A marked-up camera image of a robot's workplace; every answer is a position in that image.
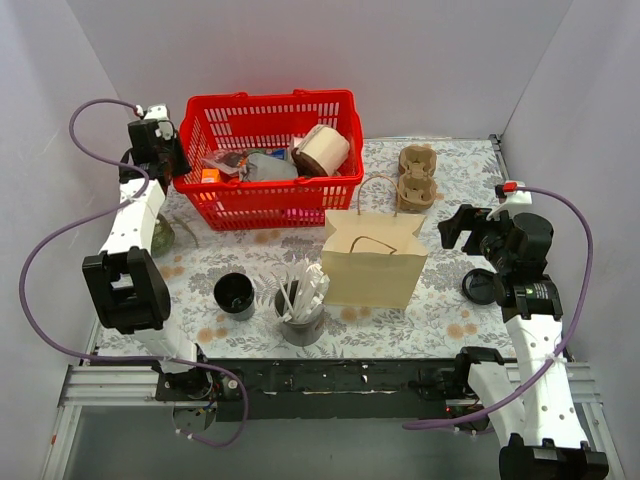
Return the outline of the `black cup lid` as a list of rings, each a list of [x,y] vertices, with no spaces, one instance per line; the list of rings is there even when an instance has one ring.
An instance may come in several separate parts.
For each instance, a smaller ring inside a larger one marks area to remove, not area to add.
[[[494,273],[476,268],[469,271],[461,283],[465,298],[477,305],[490,305],[495,302]]]

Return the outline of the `kraft paper bag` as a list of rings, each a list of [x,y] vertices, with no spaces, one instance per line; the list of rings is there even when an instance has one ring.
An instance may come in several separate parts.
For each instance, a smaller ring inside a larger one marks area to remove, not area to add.
[[[407,308],[428,251],[420,241],[426,216],[354,210],[325,211],[321,267],[329,278],[324,303]]]

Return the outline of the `red plastic shopping basket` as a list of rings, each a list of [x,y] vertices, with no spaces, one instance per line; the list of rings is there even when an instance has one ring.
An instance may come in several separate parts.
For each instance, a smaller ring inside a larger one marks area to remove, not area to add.
[[[364,176],[349,90],[195,96],[180,139],[192,171],[174,186],[214,230],[321,226]]]

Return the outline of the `stack of black paper cups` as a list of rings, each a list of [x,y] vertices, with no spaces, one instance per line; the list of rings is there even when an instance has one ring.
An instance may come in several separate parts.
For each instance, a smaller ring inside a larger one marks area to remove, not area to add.
[[[236,321],[247,321],[255,312],[253,283],[239,272],[228,273],[216,282],[214,299],[220,309]]]

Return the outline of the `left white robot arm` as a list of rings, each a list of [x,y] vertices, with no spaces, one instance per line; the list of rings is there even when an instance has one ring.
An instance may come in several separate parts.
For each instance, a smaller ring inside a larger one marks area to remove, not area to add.
[[[168,286],[151,250],[159,211],[175,176],[190,171],[178,132],[166,108],[156,105],[128,125],[131,149],[121,160],[120,200],[110,234],[100,252],[88,256],[82,272],[98,318],[106,329],[131,336],[158,358],[159,370],[179,375],[178,387],[193,400],[213,386],[198,365],[198,347],[169,320]]]

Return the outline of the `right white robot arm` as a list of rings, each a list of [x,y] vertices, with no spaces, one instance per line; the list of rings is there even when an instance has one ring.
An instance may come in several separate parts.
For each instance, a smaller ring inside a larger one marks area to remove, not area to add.
[[[494,268],[493,291],[516,352],[520,387],[509,382],[497,353],[462,350],[466,362],[452,373],[454,389],[493,407],[491,423],[501,450],[503,479],[604,479],[605,453],[592,449],[574,407],[563,348],[562,306],[546,274],[553,227],[532,213],[510,216],[464,204],[438,225],[451,249],[462,232],[462,250],[484,257]]]

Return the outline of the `orange small box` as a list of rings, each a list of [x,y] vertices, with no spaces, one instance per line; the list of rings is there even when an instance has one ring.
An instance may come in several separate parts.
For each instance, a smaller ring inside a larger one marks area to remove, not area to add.
[[[203,169],[201,173],[201,182],[202,183],[219,183],[221,181],[221,175],[218,169],[216,168],[207,168]]]

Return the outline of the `cardboard cup carrier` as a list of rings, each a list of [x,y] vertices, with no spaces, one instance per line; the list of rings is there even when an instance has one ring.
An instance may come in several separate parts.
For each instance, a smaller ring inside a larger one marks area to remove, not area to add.
[[[422,212],[436,200],[437,184],[434,180],[437,153],[430,145],[409,145],[399,153],[398,208],[403,211]]]

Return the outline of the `clear snack packet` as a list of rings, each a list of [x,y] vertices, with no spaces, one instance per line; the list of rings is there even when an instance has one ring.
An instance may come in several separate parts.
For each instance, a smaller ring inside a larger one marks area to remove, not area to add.
[[[202,162],[227,176],[238,177],[244,171],[246,154],[243,151],[219,149],[204,155]]]

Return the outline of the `green melon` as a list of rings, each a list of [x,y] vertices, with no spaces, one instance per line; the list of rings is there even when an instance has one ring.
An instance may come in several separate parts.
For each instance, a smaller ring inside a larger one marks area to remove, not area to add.
[[[175,241],[175,232],[169,221],[159,214],[156,218],[152,242],[151,255],[153,258],[160,258],[166,255],[172,248]]]

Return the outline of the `floral table mat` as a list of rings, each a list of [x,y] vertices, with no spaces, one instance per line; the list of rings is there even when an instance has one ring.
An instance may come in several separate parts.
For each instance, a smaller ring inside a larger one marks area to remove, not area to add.
[[[465,346],[488,346],[511,356],[511,342],[496,306],[466,300],[460,283],[483,259],[444,250],[437,230],[462,204],[487,207],[502,180],[487,140],[435,140],[436,199],[420,238],[428,251],[421,278],[403,310],[336,307],[324,310],[324,329],[310,346],[296,347],[280,330],[273,299],[290,265],[317,262],[324,244],[320,227],[217,232],[187,198],[172,193],[163,206],[175,233],[158,261],[172,300],[172,319],[217,358],[446,358]],[[254,284],[255,311],[237,321],[217,306],[213,288],[225,274],[241,272]]]

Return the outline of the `grey plastic pouch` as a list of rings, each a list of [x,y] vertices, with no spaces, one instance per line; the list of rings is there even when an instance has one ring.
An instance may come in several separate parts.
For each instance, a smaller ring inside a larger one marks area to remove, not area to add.
[[[286,181],[294,180],[297,177],[298,171],[293,164],[258,152],[248,155],[242,173],[243,182]]]

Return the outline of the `beige paper roll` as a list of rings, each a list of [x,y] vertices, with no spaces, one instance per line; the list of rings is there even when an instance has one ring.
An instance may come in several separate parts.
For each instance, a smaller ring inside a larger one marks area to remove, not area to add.
[[[349,142],[327,125],[315,125],[302,139],[293,140],[291,157],[303,177],[330,177],[346,161]]]

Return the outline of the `grey cup of straws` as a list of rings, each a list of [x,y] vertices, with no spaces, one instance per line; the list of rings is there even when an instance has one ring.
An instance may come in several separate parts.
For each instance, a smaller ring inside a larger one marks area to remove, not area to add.
[[[329,277],[319,263],[308,259],[290,266],[276,282],[274,308],[284,339],[296,347],[315,343],[324,329],[324,299]]]

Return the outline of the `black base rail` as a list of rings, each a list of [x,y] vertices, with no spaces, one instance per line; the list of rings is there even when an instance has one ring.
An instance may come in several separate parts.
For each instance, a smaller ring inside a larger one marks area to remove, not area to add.
[[[447,402],[472,390],[472,365],[506,360],[495,349],[465,347],[453,359],[225,359],[219,366],[242,381],[206,372],[186,388],[161,375],[159,401],[211,405],[217,420],[443,418]]]

